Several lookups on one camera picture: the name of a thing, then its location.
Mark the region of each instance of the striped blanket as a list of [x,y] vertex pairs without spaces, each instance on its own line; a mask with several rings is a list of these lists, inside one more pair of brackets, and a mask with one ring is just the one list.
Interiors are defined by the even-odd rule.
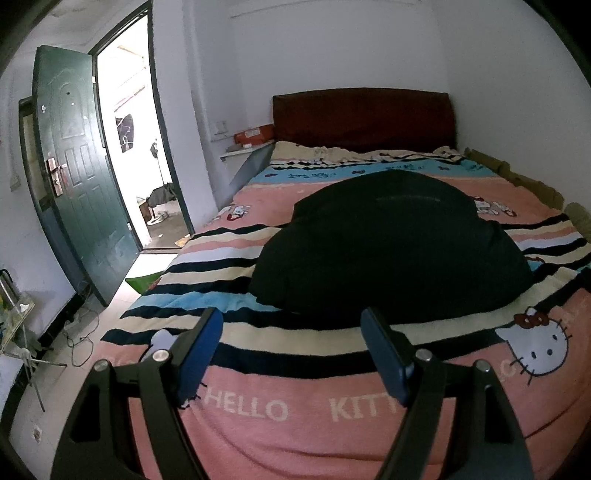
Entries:
[[[454,153],[359,155],[279,142],[270,166],[187,243],[96,354],[115,365],[137,362],[157,332],[191,329],[208,307],[224,313],[207,386],[180,410],[213,480],[376,475],[404,409],[385,392],[359,318],[327,322],[281,311],[258,303],[248,284],[263,245],[290,221],[295,202],[330,183],[392,168],[437,177],[472,196],[481,217],[503,224],[535,272],[531,289],[494,312],[393,328],[442,359],[493,365],[538,479],[558,468],[591,417],[591,245],[565,215]],[[427,479],[440,472],[452,407],[446,400]],[[137,420],[141,406],[132,402],[131,411],[144,472],[160,478]]]

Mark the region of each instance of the dark red headboard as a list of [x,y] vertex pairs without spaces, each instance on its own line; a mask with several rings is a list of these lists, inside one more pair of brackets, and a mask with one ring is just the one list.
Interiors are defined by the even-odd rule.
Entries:
[[432,152],[456,148],[446,93],[343,88],[273,97],[275,137],[305,147]]

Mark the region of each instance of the tiled floor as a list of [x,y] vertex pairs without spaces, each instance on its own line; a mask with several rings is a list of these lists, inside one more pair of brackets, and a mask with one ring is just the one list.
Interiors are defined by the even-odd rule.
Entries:
[[175,242],[189,233],[181,212],[172,213],[156,225],[148,225],[148,232],[152,241],[146,248],[178,248]]
[[[164,270],[174,257],[176,254],[140,255],[127,276],[138,277]],[[98,342],[107,330],[114,327],[121,314],[138,297],[139,295],[126,282],[120,286],[107,308],[102,307],[94,297],[91,297],[85,307],[99,313],[100,323],[96,331],[90,335],[90,339],[95,343]],[[94,313],[85,310],[81,312],[85,312],[81,318],[81,324],[69,332],[75,340],[86,335],[96,326]],[[66,345],[66,338],[63,335],[58,335],[52,347],[54,351],[47,352],[44,360],[66,363],[68,367],[42,365],[35,372],[34,378],[46,412],[41,411],[35,390],[27,387],[10,432],[10,442],[14,449],[38,480],[47,480],[50,477],[61,431],[80,387],[92,367],[90,361],[80,368],[71,366],[72,350]],[[76,347],[74,362],[76,364],[83,362],[90,354],[90,349],[91,345],[88,342]],[[41,429],[39,442],[33,438],[35,427]]]

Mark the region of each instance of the power cord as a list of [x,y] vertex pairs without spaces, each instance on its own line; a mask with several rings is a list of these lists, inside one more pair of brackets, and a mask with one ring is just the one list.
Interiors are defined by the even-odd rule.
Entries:
[[[82,289],[82,290],[79,289],[79,288],[76,289],[79,292],[78,295],[80,295],[84,299],[84,303],[83,303],[82,307],[80,307],[80,309],[78,310],[77,314],[79,316],[82,316],[82,314],[80,312],[81,310],[85,310],[86,313],[94,313],[95,316],[96,316],[96,325],[95,325],[95,327],[89,333],[87,333],[86,335],[78,338],[78,341],[77,342],[74,341],[74,339],[70,336],[70,334],[67,332],[67,330],[64,329],[64,330],[61,331],[61,334],[64,337],[66,337],[67,346],[72,349],[72,356],[70,357],[70,363],[71,363],[71,365],[73,367],[77,367],[77,368],[83,367],[87,363],[87,361],[90,360],[90,357],[92,357],[92,354],[95,351],[95,343],[89,337],[90,337],[90,335],[92,335],[93,333],[96,332],[96,329],[100,325],[100,314],[96,310],[93,310],[93,309],[90,309],[88,307],[85,307],[86,302],[88,301],[88,299],[91,296],[91,291],[88,288],[89,285],[84,280],[81,281],[80,283],[86,283],[86,287],[84,289]],[[75,351],[75,349],[76,349],[77,346],[83,344],[84,342],[89,342],[90,343],[90,345],[91,345],[91,347],[90,347],[90,354],[88,355],[88,357],[86,357],[86,359],[81,364],[77,364],[74,361],[74,351]]]

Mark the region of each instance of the door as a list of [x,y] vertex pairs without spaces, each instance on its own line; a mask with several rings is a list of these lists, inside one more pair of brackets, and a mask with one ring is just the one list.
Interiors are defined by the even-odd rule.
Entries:
[[99,136],[92,57],[39,47],[33,102],[53,208],[95,294],[107,305],[139,250]]

